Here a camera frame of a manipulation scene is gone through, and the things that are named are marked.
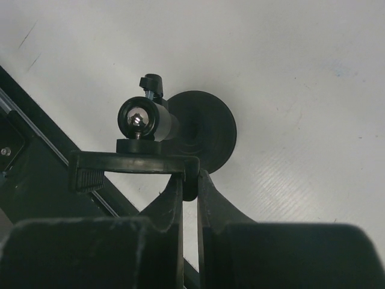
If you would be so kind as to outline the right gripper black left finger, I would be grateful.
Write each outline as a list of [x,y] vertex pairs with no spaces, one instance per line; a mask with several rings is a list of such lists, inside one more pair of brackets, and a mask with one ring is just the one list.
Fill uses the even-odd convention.
[[1,242],[2,288],[182,288],[182,177],[133,217],[34,219]]

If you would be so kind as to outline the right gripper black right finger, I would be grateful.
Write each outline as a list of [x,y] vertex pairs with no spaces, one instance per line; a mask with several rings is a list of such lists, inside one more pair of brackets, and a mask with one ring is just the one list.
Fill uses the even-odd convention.
[[202,288],[383,288],[384,268],[358,227],[255,222],[201,171],[197,198]]

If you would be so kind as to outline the black round-base phone holder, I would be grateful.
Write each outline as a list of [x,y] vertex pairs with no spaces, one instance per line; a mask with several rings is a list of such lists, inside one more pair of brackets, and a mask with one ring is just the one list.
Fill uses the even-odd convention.
[[140,79],[143,96],[125,101],[117,114],[122,138],[115,152],[74,151],[69,189],[86,194],[104,186],[105,173],[179,175],[183,199],[197,197],[201,170],[216,172],[231,157],[237,138],[235,118],[218,97],[186,91],[164,98],[162,78]]

